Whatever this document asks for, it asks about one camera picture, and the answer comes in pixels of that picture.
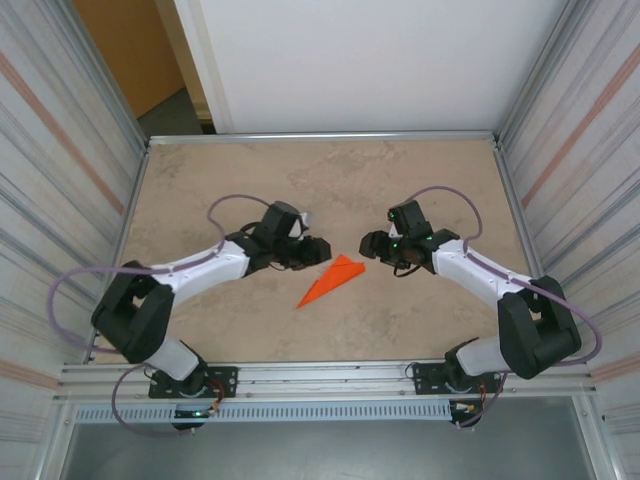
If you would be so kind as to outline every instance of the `white panel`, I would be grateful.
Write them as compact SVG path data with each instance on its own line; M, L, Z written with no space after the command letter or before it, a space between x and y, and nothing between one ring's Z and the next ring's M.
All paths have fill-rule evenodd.
M176 0L219 132L493 129L565 0Z

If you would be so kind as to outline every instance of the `corrugated metal wall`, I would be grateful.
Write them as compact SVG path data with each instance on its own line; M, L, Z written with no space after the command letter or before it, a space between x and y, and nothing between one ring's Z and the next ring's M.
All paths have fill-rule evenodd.
M49 327L48 286L110 264L144 154L63 2L0 4L0 478L33 460L63 362L82 360ZM100 276L61 289L63 324L90 334Z
M630 476L640 476L638 65L640 1L590 2L505 137L544 269L603 331L590 367Z

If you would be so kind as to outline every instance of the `beige stone surface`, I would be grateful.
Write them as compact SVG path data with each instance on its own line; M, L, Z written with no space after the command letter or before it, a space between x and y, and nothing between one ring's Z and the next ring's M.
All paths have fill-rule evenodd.
M165 145L152 149L123 261L163 263L214 245L209 204L229 193L283 200L314 215L310 233L334 257L367 271L325 297L296 305L328 263L301 272L260 271L174 309L169 331L208 361L339 361L438 358L474 336L493 335L491 308L426 271L394 278L361 257L370 230L388 228L387 208L428 185L464 191L478 205L484 236L474 248L526 272L490 145L485 141ZM445 192L420 199L434 228L475 232L468 206ZM227 231L259 220L246 200L216 213ZM99 361L118 361L101 356Z

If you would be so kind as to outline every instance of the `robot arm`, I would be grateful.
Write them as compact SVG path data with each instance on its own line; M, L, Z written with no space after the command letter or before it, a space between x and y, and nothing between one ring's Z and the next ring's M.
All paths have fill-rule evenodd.
M392 222L389 233L370 232L362 239L362 255L379 258L393 266L394 273L424 267L466 288L498 314L496 337L469 340L445 355L452 384L461 386L483 373L509 370L529 379L580 349L580 336L566 308L512 282L518 279L564 298L557 281L548 276L534 280L471 248L465 252L457 234L433 231L415 200L391 208L388 219ZM469 254L493 271L473 262ZM532 313L540 318L534 320Z
M130 363L147 363L179 382L185 395L200 390L206 364L166 334L173 307L220 283L238 280L272 263L301 270L331 258L329 244L305 236L310 216L284 202L269 206L260 222L225 237L218 247L164 265L151 275L118 274L94 311L94 327ZM137 262L126 267L144 268Z

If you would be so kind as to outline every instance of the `orange triangle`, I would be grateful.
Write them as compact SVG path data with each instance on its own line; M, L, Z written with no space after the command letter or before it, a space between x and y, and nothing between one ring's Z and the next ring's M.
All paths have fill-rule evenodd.
M355 263L350 258L340 255L324 272L324 275L315 281L297 308L313 302L334 288L364 273L364 271L364 263Z

